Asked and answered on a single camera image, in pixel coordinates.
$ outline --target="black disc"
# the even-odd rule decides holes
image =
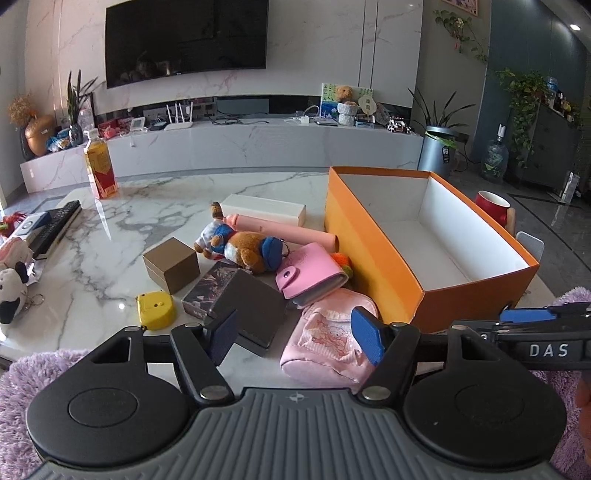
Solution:
[[[137,409],[137,399],[118,388],[86,390],[68,405],[70,417],[79,424],[101,429],[128,420]]]
[[[27,427],[41,456],[111,468],[145,459],[178,437],[189,420],[184,395],[124,365],[76,365],[33,399]]]
[[[517,468],[549,459],[566,424],[560,397],[525,370],[476,363],[410,389],[403,412],[411,431],[430,450],[472,467]]]

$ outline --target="white box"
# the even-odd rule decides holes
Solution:
[[[247,215],[286,225],[302,226],[306,220],[306,206],[299,203],[249,197],[233,193],[222,203],[222,211],[228,215]]]

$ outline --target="pink tube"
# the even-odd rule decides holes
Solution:
[[[267,236],[276,236],[286,242],[298,245],[318,243],[328,252],[335,252],[336,236],[301,226],[261,220],[246,215],[229,215],[226,223],[237,232],[259,232]]]

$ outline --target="person's hand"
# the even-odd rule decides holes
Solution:
[[[579,416],[579,433],[583,439],[585,461],[591,465],[591,390],[587,382],[581,378],[574,397],[575,405],[581,409]]]

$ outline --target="brown cardboard box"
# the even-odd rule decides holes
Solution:
[[[148,275],[164,291],[178,292],[199,276],[199,263],[195,250],[176,238],[144,253]]]

